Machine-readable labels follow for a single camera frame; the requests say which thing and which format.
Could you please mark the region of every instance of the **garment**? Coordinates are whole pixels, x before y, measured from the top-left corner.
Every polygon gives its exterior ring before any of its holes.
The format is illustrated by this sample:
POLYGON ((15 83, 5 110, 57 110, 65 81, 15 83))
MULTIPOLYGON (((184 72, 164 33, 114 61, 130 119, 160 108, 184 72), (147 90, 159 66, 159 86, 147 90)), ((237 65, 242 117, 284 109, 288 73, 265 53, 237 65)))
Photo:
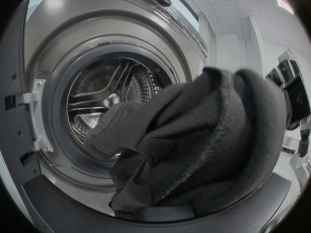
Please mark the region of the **garment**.
POLYGON ((99 160, 122 151, 110 172, 114 211, 190 204, 202 216, 270 177, 287 106, 279 87, 250 70, 205 68, 194 82, 166 87, 145 105, 115 104, 84 144, 99 160))

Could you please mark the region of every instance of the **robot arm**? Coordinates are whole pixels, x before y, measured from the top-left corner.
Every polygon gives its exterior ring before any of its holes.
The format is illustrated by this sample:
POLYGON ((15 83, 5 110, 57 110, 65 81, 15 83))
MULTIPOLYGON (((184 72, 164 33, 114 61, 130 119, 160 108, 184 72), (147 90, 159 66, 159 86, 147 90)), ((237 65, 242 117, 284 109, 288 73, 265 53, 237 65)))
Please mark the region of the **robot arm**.
POLYGON ((297 177, 301 191, 305 187, 311 174, 311 165, 308 152, 310 130, 311 118, 308 116, 301 120, 301 140, 299 141, 298 151, 290 159, 290 166, 297 177))
POLYGON ((303 190, 311 174, 308 154, 311 131, 310 105, 296 56, 288 49, 278 57, 278 61, 278 67, 273 69, 267 78, 288 93, 292 113, 287 129, 294 130, 300 127, 301 140, 298 151, 290 160, 290 166, 298 179, 300 190, 303 190))

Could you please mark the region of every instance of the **ceiling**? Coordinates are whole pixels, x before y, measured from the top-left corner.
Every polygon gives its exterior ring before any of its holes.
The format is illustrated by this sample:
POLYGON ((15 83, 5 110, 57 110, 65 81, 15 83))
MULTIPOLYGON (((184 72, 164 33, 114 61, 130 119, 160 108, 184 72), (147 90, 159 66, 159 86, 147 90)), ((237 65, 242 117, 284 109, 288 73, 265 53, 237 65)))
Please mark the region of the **ceiling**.
POLYGON ((262 40, 290 47, 306 57, 311 44, 296 15, 277 5, 277 0, 196 0, 217 36, 237 34, 250 39, 249 16, 253 16, 262 40))

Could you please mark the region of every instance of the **screw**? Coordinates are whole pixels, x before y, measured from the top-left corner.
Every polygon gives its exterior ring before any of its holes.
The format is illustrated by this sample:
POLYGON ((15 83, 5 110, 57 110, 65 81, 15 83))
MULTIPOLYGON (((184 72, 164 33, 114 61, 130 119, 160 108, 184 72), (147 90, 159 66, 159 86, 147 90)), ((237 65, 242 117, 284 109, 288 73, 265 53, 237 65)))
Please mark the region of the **screw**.
POLYGON ((39 82, 37 83, 37 87, 38 87, 38 88, 41 88, 41 86, 42 86, 42 82, 39 81, 39 82))

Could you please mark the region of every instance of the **white wall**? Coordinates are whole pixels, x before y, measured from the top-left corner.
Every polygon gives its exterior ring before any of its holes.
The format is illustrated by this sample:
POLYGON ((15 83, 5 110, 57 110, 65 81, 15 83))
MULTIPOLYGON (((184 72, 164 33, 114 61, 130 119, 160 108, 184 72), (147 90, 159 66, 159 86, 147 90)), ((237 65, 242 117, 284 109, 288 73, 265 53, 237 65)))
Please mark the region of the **white wall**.
POLYGON ((259 75, 263 76, 263 66, 266 66, 266 49, 262 41, 258 25, 253 17, 249 17, 250 26, 250 44, 253 50, 253 58, 250 66, 259 75))
POLYGON ((236 34, 227 34, 216 37, 218 68, 236 72, 240 69, 239 41, 236 34))
MULTIPOLYGON (((288 48, 285 46, 270 43, 270 42, 264 42, 264 46, 266 48, 267 66, 266 68, 263 69, 263 75, 266 76, 273 68, 276 68, 278 66, 279 64, 277 60, 278 56, 280 56, 288 48)), ((306 88, 307 95, 310 101, 311 100, 311 60, 308 60, 301 53, 298 53, 294 50, 293 52, 296 55, 298 62, 301 63, 300 71, 305 80, 305 88, 306 88)), ((300 139, 299 128, 293 131, 287 131, 286 134, 295 139, 300 139)))

